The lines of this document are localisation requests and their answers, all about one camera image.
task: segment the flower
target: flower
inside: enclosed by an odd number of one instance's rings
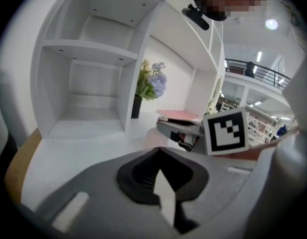
[[[158,97],[161,97],[166,90],[167,77],[162,72],[159,72],[148,79],[153,86],[153,90]]]
[[[150,63],[149,63],[149,61],[147,59],[144,59],[143,63],[144,63],[144,65],[147,65],[147,66],[150,65]]]
[[[154,63],[152,68],[155,73],[158,73],[165,68],[165,64],[163,62]]]
[[[146,71],[146,72],[150,72],[151,70],[150,70],[150,67],[149,66],[144,66],[144,70]]]

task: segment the white table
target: white table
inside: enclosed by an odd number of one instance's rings
[[[155,128],[157,113],[141,112],[122,139],[43,139],[25,176],[21,203],[35,211],[53,191],[91,165],[143,149],[165,146],[182,149]]]

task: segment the purple flower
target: purple flower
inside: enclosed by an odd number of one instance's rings
[[[165,64],[163,62],[154,63],[153,64],[153,71],[154,72],[160,72],[163,68],[165,68]]]
[[[167,84],[167,77],[163,73],[157,73],[156,75],[153,75],[149,77],[148,81],[153,86],[153,90],[157,97],[161,97],[166,90],[166,84]]]

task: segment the pink book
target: pink book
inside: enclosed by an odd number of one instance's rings
[[[199,117],[187,111],[176,111],[176,110],[157,110],[160,115],[174,120],[195,120]]]

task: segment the white shelving unit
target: white shelving unit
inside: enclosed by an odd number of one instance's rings
[[[234,108],[235,108],[234,106],[231,106],[223,102],[220,111],[223,112],[223,111],[227,111],[227,110],[234,109]]]
[[[58,0],[36,42],[32,102],[43,138],[124,136],[161,0]]]
[[[257,146],[259,144],[264,144],[266,142],[270,142],[273,137],[273,132],[276,130],[278,124],[275,126],[265,124],[264,122],[251,117],[250,115],[246,115],[248,122],[248,130],[249,130],[249,144],[251,146]],[[258,126],[254,125],[262,125],[265,127],[263,131],[260,131]]]
[[[223,84],[224,48],[223,24],[203,16],[210,28],[202,30],[196,23],[182,15],[182,9],[193,0],[167,0],[159,13],[152,36],[172,49],[195,70],[185,102],[185,111],[201,118],[207,111],[210,100],[214,107]]]

